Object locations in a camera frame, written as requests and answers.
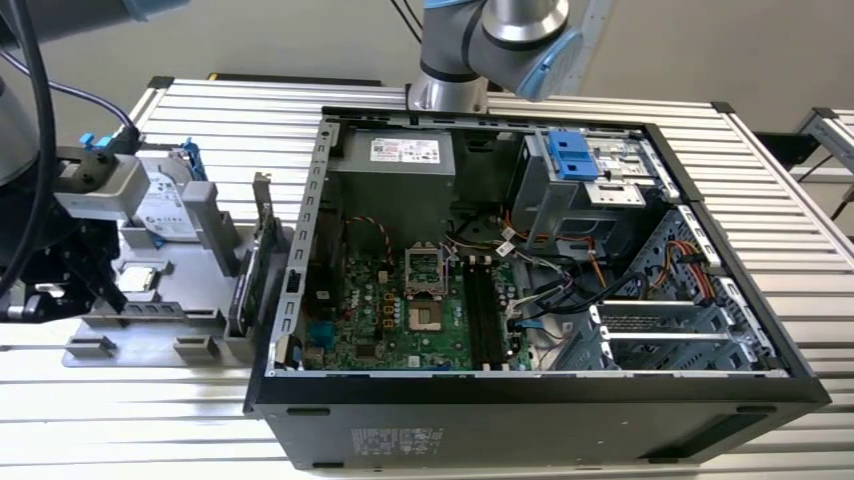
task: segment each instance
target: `wire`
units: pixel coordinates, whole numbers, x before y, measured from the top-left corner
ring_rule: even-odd
[[[504,216],[501,218],[502,222],[504,222],[504,228],[508,228],[513,235],[517,236],[518,238],[521,238],[521,240],[526,240],[528,236],[526,234],[518,232],[513,226],[512,226],[512,222],[509,221],[509,209],[504,209]],[[592,270],[593,272],[596,272],[596,278],[598,279],[598,285],[601,285],[601,288],[606,287],[606,282],[604,281],[604,275],[601,275],[601,269],[598,268],[598,262],[596,261],[596,243],[594,240],[590,236],[586,237],[565,237],[561,235],[557,235],[554,237],[557,240],[564,240],[564,241],[569,241],[569,242],[586,242],[586,251],[588,251],[588,257],[589,257],[589,263],[592,264]]]
[[[486,245],[484,243],[468,242],[460,237],[456,237],[456,238],[453,237],[454,237],[453,234],[450,234],[449,232],[444,233],[444,238],[448,240],[448,242],[450,242],[453,245],[458,247],[473,248],[474,250],[492,250],[493,248],[490,245]]]
[[[637,298],[639,299],[645,298],[645,294],[649,289],[649,280],[645,278],[645,275],[643,273],[629,272],[625,275],[623,275],[616,280],[616,282],[613,282],[604,290],[601,290],[598,293],[596,293],[592,297],[589,297],[584,302],[578,303],[577,305],[565,306],[565,307],[557,306],[557,307],[542,308],[542,310],[540,310],[538,313],[530,315],[526,318],[522,318],[521,320],[530,320],[533,318],[538,318],[548,313],[553,313],[556,315],[570,315],[573,313],[582,312],[596,302],[610,297],[623,288],[623,286],[632,280],[640,282]]]
[[[665,249],[667,251],[664,252],[664,266],[661,268],[661,272],[657,275],[657,279],[652,283],[652,289],[659,288],[664,284],[664,281],[667,280],[667,277],[669,275],[669,266],[672,264],[673,249],[679,250],[679,253],[683,256],[691,253],[692,254],[700,253],[699,249],[692,243],[681,240],[669,240],[667,242]],[[693,276],[693,281],[696,282],[696,288],[699,289],[699,292],[701,293],[703,298],[713,298],[715,297],[713,286],[711,285],[711,280],[708,279],[708,275],[705,275],[703,271],[699,269],[699,267],[692,263],[685,263],[685,268],[688,269],[688,272]]]
[[[832,211],[832,213],[829,214],[829,219],[835,220],[836,218],[839,218],[839,215],[841,215],[841,212],[844,211],[844,207],[848,206],[848,202],[843,201],[839,206],[836,207],[836,209]]]
[[[685,242],[685,241],[677,241],[677,243],[680,243],[681,245],[684,245],[684,247],[688,249],[688,251],[691,253],[693,253],[693,255],[699,255],[700,251],[699,248],[696,247],[696,245],[693,245],[691,242]],[[713,298],[715,297],[715,287],[711,284],[711,279],[708,278],[708,275],[700,270],[699,265],[693,264],[689,266],[692,272],[693,272],[693,276],[696,277],[697,282],[700,282],[704,285],[705,288],[705,298]]]
[[[0,57],[2,57],[6,62],[9,62],[9,64],[17,69],[18,72],[29,76],[29,69],[26,68],[26,65],[23,65],[23,63],[17,58],[14,58],[10,53],[0,52]],[[135,125],[133,124],[133,120],[130,120],[127,114],[123,113],[123,110],[121,110],[121,108],[118,108],[118,106],[109,100],[105,100],[93,93],[63,85],[58,82],[47,81],[47,85],[57,92],[70,95],[71,97],[78,98],[79,100],[85,100],[98,107],[102,107],[118,118],[118,121],[125,127],[135,129]]]
[[[352,222],[366,222],[370,223],[378,230],[378,233],[382,235],[382,242],[385,243],[385,257],[388,258],[388,263],[390,264],[392,261],[392,257],[390,257],[390,238],[388,237],[388,231],[385,230],[385,227],[382,227],[382,225],[373,220],[370,217],[349,217],[345,221],[344,224],[349,225]]]
[[[414,24],[417,28],[424,31],[424,25],[421,25],[421,21],[417,19],[414,12],[412,11],[412,6],[409,5],[409,0],[402,0],[402,5],[405,5],[405,9],[409,11],[409,15],[412,15],[412,20],[414,20]]]
[[[55,121],[53,115],[53,102],[47,85],[47,74],[43,68],[38,40],[31,26],[26,0],[9,0],[11,23],[14,25],[14,37],[23,52],[23,58],[31,71],[29,80],[31,83],[35,100],[35,113],[38,117],[38,168],[35,179],[35,192],[29,210],[26,226],[19,237],[14,255],[9,262],[2,277],[0,277],[0,298],[11,289],[14,282],[23,272],[29,257],[41,237],[41,230],[47,221],[50,204],[53,200],[53,176],[55,174]]]
[[[409,23],[409,19],[405,18],[405,14],[402,13],[402,10],[400,10],[400,6],[397,5],[397,2],[394,2],[394,0],[388,0],[388,1],[390,2],[390,5],[394,7],[394,10],[397,11],[397,15],[400,15],[400,20],[402,20],[402,23],[405,23],[405,28],[409,29],[409,32],[412,33],[412,36],[414,37],[414,41],[417,43],[421,43],[421,37],[417,36],[417,32],[412,28],[412,24]]]
[[[536,359],[536,368],[537,368],[537,370],[542,370],[542,361],[545,360],[545,358],[548,358],[548,354],[549,354],[550,352],[553,352],[553,351],[554,351],[554,349],[556,349],[557,347],[561,347],[561,346],[565,344],[565,342],[569,340],[569,338],[572,338],[572,334],[569,333],[565,337],[561,337],[561,338],[562,338],[562,339],[561,339],[557,343],[554,343],[554,344],[548,348],[548,350],[545,350],[545,353],[542,353],[542,354],[538,356],[538,358]]]
[[[601,269],[598,268],[598,262],[596,261],[596,254],[592,253],[592,250],[589,253],[589,263],[592,265],[593,272],[596,272],[596,277],[598,278],[598,285],[601,285],[601,288],[605,288],[608,284],[604,281],[604,276],[601,275]]]
[[[827,163],[827,160],[829,160],[832,158],[832,154],[827,155],[823,159],[819,160],[819,162],[812,166],[812,168],[809,168],[805,173],[803,175],[800,175],[800,178],[797,178],[797,183],[803,182],[803,179],[805,177],[808,177],[812,172],[823,165]]]

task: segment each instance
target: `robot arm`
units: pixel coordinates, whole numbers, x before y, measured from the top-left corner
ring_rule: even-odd
[[[27,0],[39,42],[130,20],[145,21],[149,15],[186,3],[189,0]],[[3,22],[9,19],[5,5],[0,2],[0,50],[17,47],[11,28]],[[569,29],[566,17],[568,0],[424,0],[421,74],[408,90],[409,108],[482,112],[486,79],[521,98],[542,100],[580,48],[580,33]],[[37,142],[34,128],[1,79],[0,144],[6,147],[0,150],[2,271],[27,220],[37,180]],[[115,154],[133,153],[59,149],[59,163],[70,167],[58,173],[57,184],[69,183],[73,194],[86,195],[107,183],[111,172],[119,171]],[[126,301],[111,282],[109,265],[117,255],[114,218],[79,214],[58,192],[54,197],[21,282],[11,292],[0,292],[0,322],[43,322],[78,315],[95,298],[115,310]],[[62,299],[35,291],[38,284],[59,285]]]
[[[544,100],[581,47],[568,10],[568,0],[425,0],[408,107],[484,112],[486,79],[525,100]]]
[[[129,20],[143,21],[149,15],[188,1],[27,0],[26,6],[33,34],[43,42]],[[0,50],[17,48],[10,18],[3,1],[0,4]],[[39,323],[74,316],[89,311],[95,298],[103,299],[117,310],[126,301],[113,284],[110,268],[110,260],[118,254],[114,218],[69,213],[69,203],[62,201],[59,194],[75,201],[89,193],[97,194],[98,189],[109,187],[118,178],[134,179],[134,184],[141,181],[146,187],[141,169],[130,169],[129,160],[119,158],[119,154],[131,154],[134,150],[123,151],[118,141],[97,153],[79,148],[57,149],[53,195],[46,214],[39,219],[39,233],[34,242],[26,245],[31,254],[21,256],[23,231],[37,196],[35,185],[41,183],[42,175],[37,166],[35,139],[35,129],[19,102],[0,79],[0,145],[3,146],[0,149],[0,272],[5,275],[9,265],[22,265],[19,275],[5,279],[6,284],[7,280],[14,280],[10,290],[0,291],[0,322]],[[127,172],[135,171],[135,176],[129,175]],[[39,291],[37,286],[43,284],[59,286],[63,295],[54,298]]]

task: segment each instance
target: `motherboard chip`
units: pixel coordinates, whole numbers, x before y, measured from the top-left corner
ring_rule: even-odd
[[[356,345],[357,358],[376,358],[376,345],[372,343]]]

